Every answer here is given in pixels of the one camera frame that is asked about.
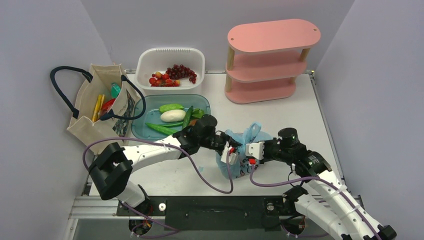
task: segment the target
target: pink shelf top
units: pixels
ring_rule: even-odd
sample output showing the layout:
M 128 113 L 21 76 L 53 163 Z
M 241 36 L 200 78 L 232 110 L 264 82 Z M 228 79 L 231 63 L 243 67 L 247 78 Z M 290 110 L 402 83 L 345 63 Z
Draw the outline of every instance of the pink shelf top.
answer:
M 232 81 L 231 91 L 225 92 L 225 96 L 236 104 L 248 104 L 288 98 L 295 90 L 296 84 L 290 83 L 290 78 L 252 83 Z
M 309 21 L 286 19 L 238 25 L 227 37 L 231 48 L 249 54 L 307 49 L 318 43 L 321 32 Z
M 299 61 L 295 50 L 267 54 L 236 54 L 232 70 L 227 74 L 243 83 L 295 77 L 306 70 L 307 63 Z

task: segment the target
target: bolt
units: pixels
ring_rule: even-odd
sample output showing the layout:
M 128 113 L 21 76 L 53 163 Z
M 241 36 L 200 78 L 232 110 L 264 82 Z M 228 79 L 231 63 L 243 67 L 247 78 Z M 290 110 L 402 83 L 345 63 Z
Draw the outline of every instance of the bolt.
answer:
M 273 211 L 274 210 L 274 205 L 270 202 L 266 205 L 266 209 L 268 209 L 268 211 Z
M 166 205 L 165 203 L 161 203 L 161 204 L 159 204 L 159 210 L 160 210 L 161 212 L 165 211 L 165 209 L 167 209 L 167 205 Z

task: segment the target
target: teal plastic bin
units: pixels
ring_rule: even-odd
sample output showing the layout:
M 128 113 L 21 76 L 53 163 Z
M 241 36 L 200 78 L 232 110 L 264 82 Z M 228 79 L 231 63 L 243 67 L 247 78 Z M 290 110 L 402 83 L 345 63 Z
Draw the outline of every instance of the teal plastic bin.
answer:
M 150 129 L 145 123 L 151 124 L 168 124 L 161 120 L 159 107 L 165 104 L 181 104 L 184 106 L 184 111 L 187 111 L 190 106 L 195 109 L 202 109 L 205 114 L 211 114 L 209 101 L 197 94 L 167 94 L 167 95 L 149 95 L 145 97 L 146 111 L 139 119 L 132 121 L 132 134 L 138 139 L 157 141 L 166 138 L 167 136 Z M 143 101 L 139 100 L 135 105 L 134 115 L 140 114 L 143 109 Z M 181 126 L 172 127 L 172 129 L 181 130 Z

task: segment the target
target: green pepper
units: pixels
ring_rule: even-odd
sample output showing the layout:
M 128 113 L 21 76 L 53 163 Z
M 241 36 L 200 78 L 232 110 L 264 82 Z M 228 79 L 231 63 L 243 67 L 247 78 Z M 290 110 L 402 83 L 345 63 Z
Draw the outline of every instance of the green pepper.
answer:
M 161 126 L 161 125 L 157 125 L 157 124 L 153 124 L 153 123 L 149 123 L 149 122 L 146 122 L 145 124 L 147 125 L 147 127 L 155 130 L 156 132 L 159 132 L 161 134 L 165 134 L 167 136 L 178 132 L 175 129 L 167 128 L 166 126 Z
M 183 110 L 184 106 L 179 103 L 166 104 L 159 107 L 159 112 L 163 114 L 164 112 L 168 112 L 168 111 L 176 110 L 176 109 Z
M 191 114 L 191 116 L 193 118 L 200 119 L 204 114 L 205 114 L 205 111 L 203 111 L 203 109 L 196 108 L 193 110 L 193 113 Z
M 168 124 L 160 124 L 159 126 L 172 128 L 172 127 L 178 127 L 178 126 L 181 126 L 181 125 L 183 125 L 182 121 L 176 121 L 176 122 L 168 123 Z
M 192 117 L 192 113 L 193 113 L 193 106 L 191 106 L 185 113 L 184 119 L 182 120 L 182 129 L 184 129 L 185 127 L 189 125 L 190 118 Z

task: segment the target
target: dark blue strap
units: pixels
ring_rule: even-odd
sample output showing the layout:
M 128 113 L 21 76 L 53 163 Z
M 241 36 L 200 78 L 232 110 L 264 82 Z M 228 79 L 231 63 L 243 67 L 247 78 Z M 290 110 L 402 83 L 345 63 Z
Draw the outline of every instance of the dark blue strap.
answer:
M 87 79 L 87 81 L 89 83 L 92 82 L 93 75 L 91 75 L 91 73 L 89 73 L 88 71 L 86 71 L 84 69 L 76 68 L 76 67 L 72 67 L 72 66 L 58 66 L 55 69 L 51 70 L 51 72 L 50 72 L 51 84 L 53 84 L 53 87 L 56 90 L 56 92 L 59 94 L 59 96 L 66 103 L 66 105 L 68 106 L 68 108 L 72 111 L 72 117 L 77 119 L 78 118 L 78 115 L 80 114 L 80 111 L 78 109 L 76 109 L 74 107 L 74 105 L 72 105 L 72 103 L 65 96 L 65 94 L 62 92 L 62 90 L 59 88 L 58 83 L 56 82 L 55 75 L 60 70 L 71 70 L 71 71 L 82 73 L 82 75 L 85 77 L 85 79 Z
M 140 95 L 141 100 L 143 102 L 143 110 L 137 116 L 124 117 L 124 116 L 115 115 L 114 110 L 111 109 L 107 113 L 103 114 L 103 116 L 100 117 L 100 120 L 102 120 L 102 121 L 105 121 L 105 120 L 108 120 L 108 119 L 111 119 L 111 118 L 122 119 L 122 120 L 135 120 L 135 119 L 138 119 L 141 116 L 143 116 L 143 114 L 145 114 L 145 112 L 146 112 L 146 99 L 145 99 L 145 96 L 143 95 L 143 93 L 134 85 L 134 83 L 129 81 L 126 76 L 121 75 L 120 79 L 121 79 L 122 82 L 127 82 Z

